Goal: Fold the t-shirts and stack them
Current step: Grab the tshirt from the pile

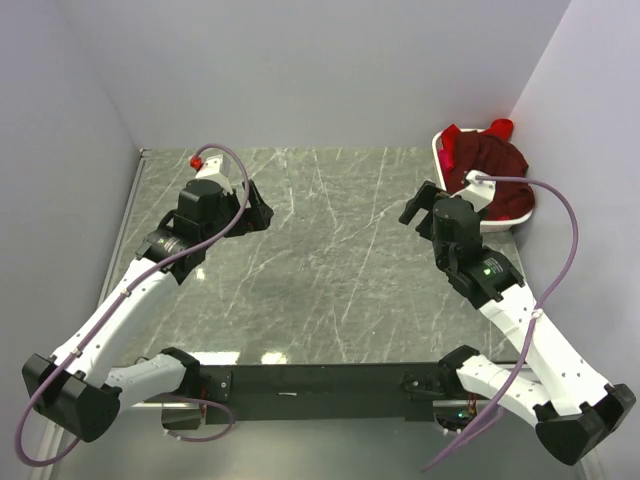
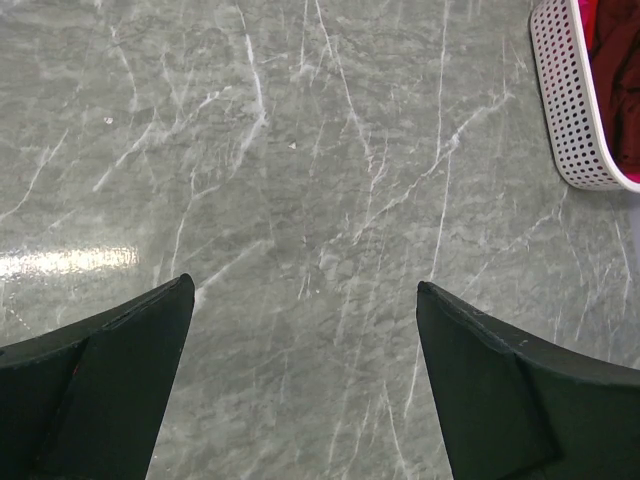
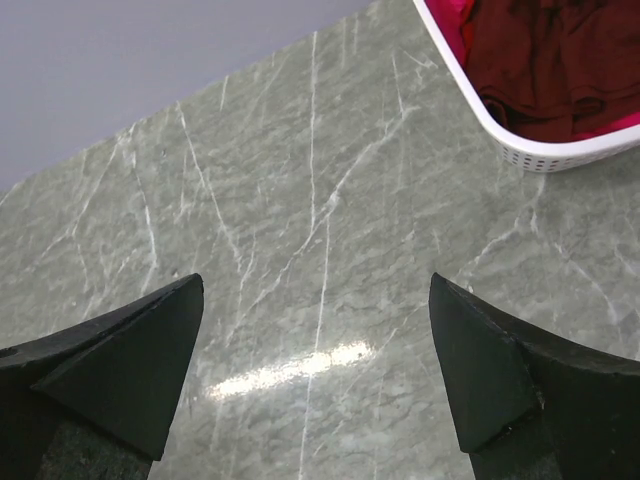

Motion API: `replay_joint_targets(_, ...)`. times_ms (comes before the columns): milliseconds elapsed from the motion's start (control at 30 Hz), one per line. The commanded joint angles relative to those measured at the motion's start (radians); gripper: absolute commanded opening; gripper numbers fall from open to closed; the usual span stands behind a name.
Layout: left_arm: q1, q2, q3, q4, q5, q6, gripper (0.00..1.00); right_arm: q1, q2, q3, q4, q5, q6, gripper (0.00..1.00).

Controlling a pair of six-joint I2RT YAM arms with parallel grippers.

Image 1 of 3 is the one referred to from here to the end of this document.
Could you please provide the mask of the maroon t shirt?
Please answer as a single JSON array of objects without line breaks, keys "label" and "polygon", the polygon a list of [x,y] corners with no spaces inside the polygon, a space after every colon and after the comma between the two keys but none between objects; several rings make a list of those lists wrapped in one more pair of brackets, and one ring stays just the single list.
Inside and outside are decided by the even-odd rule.
[{"label": "maroon t shirt", "polygon": [[[488,176],[525,178],[529,168],[523,154],[501,136],[478,131],[459,131],[441,136],[449,148],[452,166],[443,171],[446,190],[456,193],[464,188],[466,175],[477,170]],[[525,183],[498,182],[486,220],[516,220],[535,206],[532,188]]]}]

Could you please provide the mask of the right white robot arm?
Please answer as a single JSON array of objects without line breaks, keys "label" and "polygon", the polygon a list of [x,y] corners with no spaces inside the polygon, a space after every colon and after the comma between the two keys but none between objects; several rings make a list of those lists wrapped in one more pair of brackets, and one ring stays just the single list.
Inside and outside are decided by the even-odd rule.
[{"label": "right white robot arm", "polygon": [[431,242],[436,267],[519,353],[510,370],[468,346],[442,358],[446,387],[489,402],[425,471],[484,433],[503,411],[531,425],[548,453],[573,466],[612,434],[636,403],[627,385],[613,384],[593,369],[544,312],[544,302],[568,273],[577,247],[570,247],[558,276],[536,297],[508,258],[484,245],[481,216],[499,181],[472,171],[466,187],[455,194],[426,181],[399,218],[407,225],[419,210],[425,211],[416,231]]}]

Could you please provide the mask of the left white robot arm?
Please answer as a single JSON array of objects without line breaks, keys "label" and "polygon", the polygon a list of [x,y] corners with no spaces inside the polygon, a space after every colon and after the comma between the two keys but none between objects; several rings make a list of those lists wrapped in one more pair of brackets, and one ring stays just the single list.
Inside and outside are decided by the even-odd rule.
[{"label": "left white robot arm", "polygon": [[222,238],[269,228],[272,209],[255,183],[227,189],[220,175],[191,180],[178,204],[148,234],[123,278],[86,323],[52,354],[22,367],[30,410],[78,440],[100,438],[129,407],[156,396],[198,398],[200,362],[175,347],[130,367],[115,363],[150,312],[176,291]]}]

